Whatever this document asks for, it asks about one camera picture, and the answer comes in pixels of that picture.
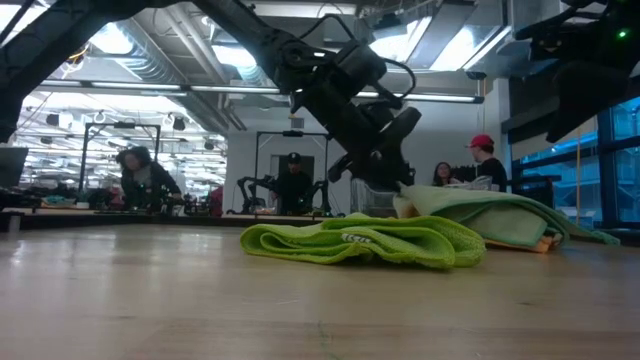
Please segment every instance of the person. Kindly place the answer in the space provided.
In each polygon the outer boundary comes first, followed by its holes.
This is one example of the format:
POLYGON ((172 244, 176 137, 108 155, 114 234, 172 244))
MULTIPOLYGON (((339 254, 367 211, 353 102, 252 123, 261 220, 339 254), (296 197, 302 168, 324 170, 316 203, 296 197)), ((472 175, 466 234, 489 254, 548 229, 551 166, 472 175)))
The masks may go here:
POLYGON ((280 174, 276 181, 274 199, 280 198, 281 215, 301 215, 300 198, 313 186, 311 177, 300 168, 301 161, 298 153, 287 155, 289 169, 280 174))
POLYGON ((500 160, 493 156, 494 141, 489 135, 475 136, 469 144, 473 159, 480 164, 478 176, 491 176, 492 184, 497 186, 500 192, 507 192, 507 171, 500 160))
POLYGON ((460 181, 453 177, 451 165, 443 161, 436 165, 436 169, 433 171, 432 186, 443 187, 451 184, 460 184, 460 181))
POLYGON ((125 207, 141 207, 157 202, 166 188, 175 200, 182 198, 180 188, 171 175, 151 160, 149 150, 143 146, 123 150, 116 156, 122 168, 121 185, 125 194, 125 207))

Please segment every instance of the lime green towel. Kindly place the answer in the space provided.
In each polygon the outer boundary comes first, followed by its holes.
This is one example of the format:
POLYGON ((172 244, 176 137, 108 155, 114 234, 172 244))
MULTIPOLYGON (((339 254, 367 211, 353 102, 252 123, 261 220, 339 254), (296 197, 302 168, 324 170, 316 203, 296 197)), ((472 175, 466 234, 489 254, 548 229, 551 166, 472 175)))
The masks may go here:
POLYGON ((436 269, 474 266, 485 253, 478 234, 435 216, 399 220, 353 214, 306 227, 255 225, 244 231, 240 244, 248 254, 286 260, 334 264, 378 255, 436 269))
POLYGON ((403 188, 394 205, 401 218, 441 216, 494 243, 534 251, 543 234, 550 232, 561 240, 579 237, 620 244, 613 236, 577 226, 564 214, 519 195, 416 185, 403 188))

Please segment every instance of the red cap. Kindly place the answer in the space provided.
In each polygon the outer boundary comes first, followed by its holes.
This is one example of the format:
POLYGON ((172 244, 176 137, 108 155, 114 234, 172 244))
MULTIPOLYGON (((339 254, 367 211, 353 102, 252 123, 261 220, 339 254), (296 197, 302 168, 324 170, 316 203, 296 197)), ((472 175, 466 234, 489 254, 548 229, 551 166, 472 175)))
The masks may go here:
POLYGON ((476 135, 472 140, 471 144, 468 147, 478 147, 478 146, 493 146, 494 142, 491 139, 491 136, 487 134, 476 135))

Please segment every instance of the black cap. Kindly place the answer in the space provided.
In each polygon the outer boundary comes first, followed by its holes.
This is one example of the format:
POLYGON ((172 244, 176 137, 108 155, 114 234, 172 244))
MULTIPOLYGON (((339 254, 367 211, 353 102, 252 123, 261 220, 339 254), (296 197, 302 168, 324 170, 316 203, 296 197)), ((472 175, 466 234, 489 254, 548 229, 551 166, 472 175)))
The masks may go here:
POLYGON ((291 153, 287 155, 287 162, 289 164, 300 164, 301 160, 302 160, 302 156, 300 156, 300 154, 298 153, 291 153))

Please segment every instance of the baseball cap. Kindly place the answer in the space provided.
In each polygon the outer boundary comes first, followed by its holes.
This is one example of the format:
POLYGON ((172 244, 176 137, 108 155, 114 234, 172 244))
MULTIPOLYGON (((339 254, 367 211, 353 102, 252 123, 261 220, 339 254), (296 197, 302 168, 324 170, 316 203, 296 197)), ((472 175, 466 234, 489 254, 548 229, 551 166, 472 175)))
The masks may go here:
POLYGON ((300 160, 302 160, 302 156, 298 153, 290 153, 287 155, 287 162, 289 164, 300 164, 300 160))
POLYGON ((495 143, 491 136, 487 134, 480 134, 473 137, 471 140, 471 144, 467 145, 467 147, 478 147, 478 146, 493 146, 495 143))

